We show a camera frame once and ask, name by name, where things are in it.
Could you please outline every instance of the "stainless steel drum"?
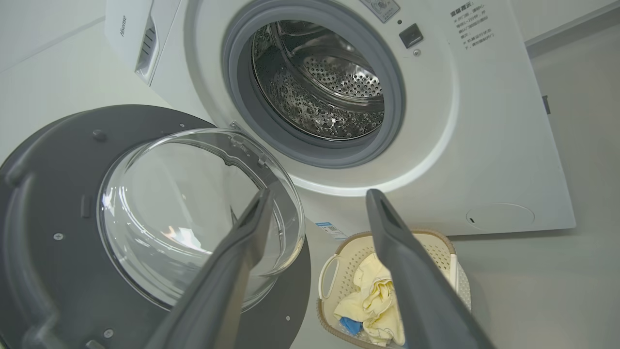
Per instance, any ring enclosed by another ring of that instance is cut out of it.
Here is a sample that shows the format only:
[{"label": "stainless steel drum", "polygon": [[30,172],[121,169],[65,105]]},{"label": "stainless steel drum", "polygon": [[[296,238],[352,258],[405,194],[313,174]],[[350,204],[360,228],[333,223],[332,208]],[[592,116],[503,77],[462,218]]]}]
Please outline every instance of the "stainless steel drum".
[{"label": "stainless steel drum", "polygon": [[319,25],[284,20],[252,40],[252,67],[273,110],[297,129],[344,141],[381,126],[379,79],[353,45]]}]

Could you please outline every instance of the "sticker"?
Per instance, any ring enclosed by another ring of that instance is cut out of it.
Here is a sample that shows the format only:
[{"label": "sticker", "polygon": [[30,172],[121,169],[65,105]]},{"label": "sticker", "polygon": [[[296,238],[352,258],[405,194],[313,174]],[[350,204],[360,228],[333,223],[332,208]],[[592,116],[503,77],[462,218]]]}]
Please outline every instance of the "sticker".
[{"label": "sticker", "polygon": [[401,9],[400,6],[394,0],[360,0],[366,5],[371,11],[373,11],[374,15],[377,16],[381,22],[385,23],[393,15],[395,15],[398,10]]},{"label": "sticker", "polygon": [[339,231],[338,228],[334,227],[330,222],[317,223],[316,225],[325,230],[325,232],[329,233],[329,235],[336,240],[346,240],[348,238],[348,236]]},{"label": "sticker", "polygon": [[469,1],[452,10],[450,16],[466,50],[495,37],[495,33],[490,28],[489,15],[484,5],[476,5]]}]

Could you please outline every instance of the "blue cloth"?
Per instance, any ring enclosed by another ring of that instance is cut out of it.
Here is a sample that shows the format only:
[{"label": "blue cloth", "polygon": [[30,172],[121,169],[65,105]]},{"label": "blue cloth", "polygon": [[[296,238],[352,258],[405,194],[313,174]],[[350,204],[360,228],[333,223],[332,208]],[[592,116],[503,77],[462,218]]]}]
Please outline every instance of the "blue cloth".
[{"label": "blue cloth", "polygon": [[351,320],[348,317],[341,317],[340,323],[349,331],[350,334],[356,335],[361,331],[361,322]]}]

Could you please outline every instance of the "laundry basket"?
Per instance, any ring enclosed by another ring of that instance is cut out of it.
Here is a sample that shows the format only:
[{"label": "laundry basket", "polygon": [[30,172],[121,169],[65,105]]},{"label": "laundry basket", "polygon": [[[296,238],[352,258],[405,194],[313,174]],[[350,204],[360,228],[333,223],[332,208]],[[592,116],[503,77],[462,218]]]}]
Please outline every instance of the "laundry basket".
[{"label": "laundry basket", "polygon": [[[425,229],[412,230],[414,237],[422,244],[424,249],[433,258],[437,267],[442,271],[456,294],[471,311],[471,295],[469,293],[469,281],[458,263],[454,246],[443,234]],[[363,336],[363,332],[355,337],[351,336],[334,316],[334,309],[341,299],[357,291],[353,284],[353,275],[360,263],[374,253],[373,236],[371,232],[359,233],[346,239],[331,256],[319,275],[319,300],[317,301],[317,313],[321,325],[331,334],[359,347],[367,349],[382,348],[370,343]],[[329,286],[327,294],[323,293],[325,273],[328,267],[336,262],[334,278]],[[402,348],[391,342],[389,348]]]}]

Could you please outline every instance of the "clothing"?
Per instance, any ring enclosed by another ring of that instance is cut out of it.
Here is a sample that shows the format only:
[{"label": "clothing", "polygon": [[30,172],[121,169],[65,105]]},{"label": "clothing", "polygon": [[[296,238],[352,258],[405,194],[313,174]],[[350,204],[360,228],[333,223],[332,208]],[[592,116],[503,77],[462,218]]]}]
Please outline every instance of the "clothing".
[{"label": "clothing", "polygon": [[336,318],[361,322],[364,332],[376,345],[385,347],[392,339],[403,345],[405,333],[392,276],[376,253],[361,262],[353,275],[353,284],[358,291],[340,301],[334,310]]}]

